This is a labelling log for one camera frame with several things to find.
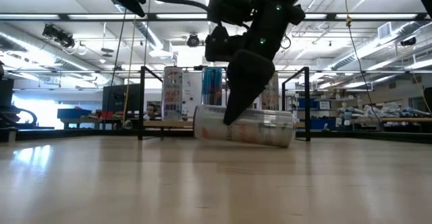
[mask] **ceiling light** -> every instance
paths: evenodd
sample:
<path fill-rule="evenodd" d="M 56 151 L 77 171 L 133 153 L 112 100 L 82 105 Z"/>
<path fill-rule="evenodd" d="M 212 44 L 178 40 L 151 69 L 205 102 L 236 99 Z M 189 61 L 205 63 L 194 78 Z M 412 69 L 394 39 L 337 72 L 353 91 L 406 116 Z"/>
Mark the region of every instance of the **ceiling light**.
<path fill-rule="evenodd" d="M 79 15 L 69 15 L 71 20 L 122 20 L 123 18 L 127 20 L 133 20 L 135 14 L 79 14 Z"/>
<path fill-rule="evenodd" d="M 406 66 L 404 69 L 407 70 L 412 70 L 412 69 L 418 69 L 418 68 L 422 68 L 422 67 L 427 67 L 432 65 L 432 59 L 428 59 L 426 61 L 421 61 L 421 62 L 417 62 L 417 63 L 413 63 L 412 65 Z"/>
<path fill-rule="evenodd" d="M 384 61 L 384 62 L 378 63 L 376 65 L 373 65 L 373 66 L 367 68 L 366 70 L 379 69 L 379 68 L 382 68 L 382 67 L 384 67 L 384 66 L 386 66 L 386 65 L 388 65 L 390 63 L 391 63 L 390 61 Z"/>
<path fill-rule="evenodd" d="M 349 83 L 347 85 L 344 86 L 344 88 L 356 88 L 359 86 L 364 86 L 366 85 L 364 82 L 353 82 L 353 83 Z"/>
<path fill-rule="evenodd" d="M 393 78 L 393 77 L 395 77 L 395 75 L 392 75 L 392 76 L 386 76 L 386 77 L 380 78 L 380 79 L 378 79 L 378 80 L 375 80 L 375 81 L 373 81 L 373 82 L 383 82 L 383 81 L 388 80 L 388 79 Z"/>
<path fill-rule="evenodd" d="M 325 19 L 327 17 L 327 14 L 314 14 L 314 13 L 307 13 L 306 19 Z"/>
<path fill-rule="evenodd" d="M 350 14 L 352 19 L 413 19 L 417 17 L 416 13 L 407 14 Z M 337 14 L 336 19 L 346 19 L 346 14 Z"/>
<path fill-rule="evenodd" d="M 60 17 L 58 15 L 54 15 L 54 14 L 0 14 L 0 19 L 21 19 L 21 20 L 51 19 L 51 20 L 60 20 Z"/>
<path fill-rule="evenodd" d="M 191 13 L 191 14 L 157 14 L 158 19 L 207 19 L 205 13 Z"/>

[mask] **red bull can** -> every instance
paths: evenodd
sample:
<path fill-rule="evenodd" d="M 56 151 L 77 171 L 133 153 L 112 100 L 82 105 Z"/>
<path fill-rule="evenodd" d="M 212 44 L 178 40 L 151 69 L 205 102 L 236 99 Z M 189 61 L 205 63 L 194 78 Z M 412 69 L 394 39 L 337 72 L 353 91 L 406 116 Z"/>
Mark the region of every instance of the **red bull can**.
<path fill-rule="evenodd" d="M 294 137 L 294 120 L 287 111 L 247 109 L 231 125 L 223 123 L 226 107 L 201 105 L 195 109 L 194 135 L 287 148 Z"/>
<path fill-rule="evenodd" d="M 162 120 L 179 121 L 182 118 L 183 71 L 176 66 L 163 70 Z"/>
<path fill-rule="evenodd" d="M 222 105 L 222 69 L 206 67 L 202 72 L 202 103 Z"/>

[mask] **fluorescent light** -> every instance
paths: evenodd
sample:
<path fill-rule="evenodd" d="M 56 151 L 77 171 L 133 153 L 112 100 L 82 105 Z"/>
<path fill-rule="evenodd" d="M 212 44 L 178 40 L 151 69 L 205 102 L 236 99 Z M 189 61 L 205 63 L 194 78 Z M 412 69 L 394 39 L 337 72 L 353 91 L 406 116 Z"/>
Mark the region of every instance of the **fluorescent light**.
<path fill-rule="evenodd" d="M 355 87 L 364 86 L 364 85 L 366 85 L 364 82 L 353 82 L 353 83 L 349 83 L 349 84 L 345 85 L 344 88 L 355 88 Z"/>
<path fill-rule="evenodd" d="M 427 67 L 432 65 L 432 59 L 428 59 L 426 61 L 421 61 L 417 63 L 413 63 L 412 65 L 406 66 L 404 69 L 406 70 L 412 70 L 412 69 L 418 69 L 422 67 Z"/>
<path fill-rule="evenodd" d="M 135 14 L 80 14 L 80 15 L 69 15 L 71 20 L 122 20 L 123 18 L 132 20 L 135 18 Z"/>
<path fill-rule="evenodd" d="M 416 13 L 407 14 L 350 14 L 352 19 L 412 19 L 417 17 Z M 346 19 L 346 14 L 337 14 L 336 19 Z"/>
<path fill-rule="evenodd" d="M 52 19 L 60 20 L 55 14 L 0 14 L 0 19 Z"/>
<path fill-rule="evenodd" d="M 151 57 L 173 57 L 173 53 L 164 51 L 162 49 L 155 49 L 153 51 L 151 51 L 150 53 L 148 53 Z"/>
<path fill-rule="evenodd" d="M 11 73 L 14 76 L 18 76 L 21 78 L 25 78 L 25 79 L 29 79 L 29 80 L 34 80 L 34 81 L 39 81 L 39 79 L 36 76 L 27 74 L 27 73 L 20 73 L 20 74 L 16 74 L 16 73 Z"/>
<path fill-rule="evenodd" d="M 379 69 L 379 68 L 382 68 L 382 67 L 384 67 L 384 66 L 386 66 L 386 65 L 388 65 L 390 63 L 391 63 L 390 61 L 384 61 L 384 62 L 378 63 L 376 65 L 373 65 L 373 66 L 367 68 L 366 70 Z"/>
<path fill-rule="evenodd" d="M 306 14 L 306 19 L 325 19 L 326 17 L 327 14 L 313 14 L 313 13 Z"/>
<path fill-rule="evenodd" d="M 191 13 L 191 14 L 157 14 L 158 19 L 206 19 L 205 13 Z"/>
<path fill-rule="evenodd" d="M 378 79 L 378 80 L 375 80 L 375 81 L 373 81 L 373 82 L 383 82 L 383 81 L 388 80 L 388 79 L 393 78 L 393 77 L 395 77 L 395 75 L 392 75 L 392 76 L 386 76 L 386 77 L 380 78 L 380 79 Z"/>

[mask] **soda can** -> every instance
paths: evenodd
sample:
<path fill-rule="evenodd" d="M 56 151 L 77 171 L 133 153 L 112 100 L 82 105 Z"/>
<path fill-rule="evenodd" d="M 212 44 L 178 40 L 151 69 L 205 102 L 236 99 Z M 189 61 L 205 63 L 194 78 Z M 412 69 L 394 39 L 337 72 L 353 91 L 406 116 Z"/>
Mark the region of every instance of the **soda can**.
<path fill-rule="evenodd" d="M 202 72 L 202 103 L 222 105 L 222 69 L 206 67 Z"/>
<path fill-rule="evenodd" d="M 176 66 L 163 70 L 162 120 L 179 121 L 182 118 L 183 71 Z"/>
<path fill-rule="evenodd" d="M 289 147 L 294 137 L 290 112 L 247 109 L 231 125 L 225 125 L 225 110 L 222 106 L 198 106 L 194 116 L 195 137 L 282 148 Z"/>
<path fill-rule="evenodd" d="M 279 76 L 276 72 L 261 93 L 261 109 L 279 110 Z"/>

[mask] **table surface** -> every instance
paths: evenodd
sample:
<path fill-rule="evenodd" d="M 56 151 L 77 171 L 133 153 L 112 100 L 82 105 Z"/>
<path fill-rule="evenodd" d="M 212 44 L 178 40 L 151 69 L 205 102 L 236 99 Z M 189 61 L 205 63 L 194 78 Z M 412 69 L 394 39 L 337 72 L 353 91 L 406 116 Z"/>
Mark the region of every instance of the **table surface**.
<path fill-rule="evenodd" d="M 0 223 L 430 224 L 432 145 L 92 136 L 2 146 Z"/>

